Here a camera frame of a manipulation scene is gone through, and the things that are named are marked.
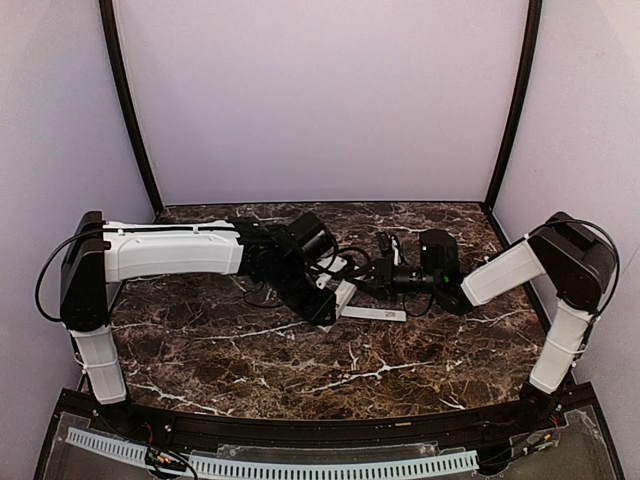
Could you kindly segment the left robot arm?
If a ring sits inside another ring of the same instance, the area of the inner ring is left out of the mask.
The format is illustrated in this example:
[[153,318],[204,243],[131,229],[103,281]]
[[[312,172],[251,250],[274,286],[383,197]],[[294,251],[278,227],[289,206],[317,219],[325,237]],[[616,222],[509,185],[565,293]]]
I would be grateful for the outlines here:
[[335,253],[337,242],[313,213],[290,224],[264,224],[249,217],[199,224],[127,224],[89,211],[73,236],[56,247],[64,256],[58,316],[74,340],[101,405],[127,400],[128,390],[110,327],[106,286],[138,277],[212,273],[248,276],[270,286],[304,321],[336,321],[336,296],[317,285],[318,261]]

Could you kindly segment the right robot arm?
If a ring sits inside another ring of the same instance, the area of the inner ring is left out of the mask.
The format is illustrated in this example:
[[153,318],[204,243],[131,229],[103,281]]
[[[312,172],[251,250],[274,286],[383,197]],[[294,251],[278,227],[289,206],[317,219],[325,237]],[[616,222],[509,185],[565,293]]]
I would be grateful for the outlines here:
[[379,300],[427,294],[442,310],[465,315],[538,278],[554,287],[555,314],[519,392],[514,421],[531,428],[548,417],[619,281],[620,256],[611,236],[589,221],[557,212],[469,272],[461,270],[458,243],[445,230],[420,233],[417,266],[405,262],[390,236],[378,239],[380,257],[355,271],[350,281]]

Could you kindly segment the white remote battery cover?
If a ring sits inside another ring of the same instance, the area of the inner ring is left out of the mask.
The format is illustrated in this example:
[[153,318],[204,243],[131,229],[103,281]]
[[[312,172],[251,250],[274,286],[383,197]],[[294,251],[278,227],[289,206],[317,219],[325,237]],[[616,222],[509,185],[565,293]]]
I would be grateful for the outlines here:
[[405,322],[406,313],[399,310],[386,310],[386,309],[373,309],[363,307],[347,306],[342,310],[342,316],[366,319],[366,320],[380,320],[391,322]]

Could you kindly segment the white remote control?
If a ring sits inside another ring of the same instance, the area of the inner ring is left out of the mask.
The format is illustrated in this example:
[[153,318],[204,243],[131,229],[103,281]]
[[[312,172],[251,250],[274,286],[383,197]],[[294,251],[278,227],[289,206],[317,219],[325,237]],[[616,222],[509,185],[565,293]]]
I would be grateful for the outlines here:
[[339,319],[344,309],[348,306],[357,291],[357,287],[350,282],[342,281],[335,290],[336,295],[336,319]]

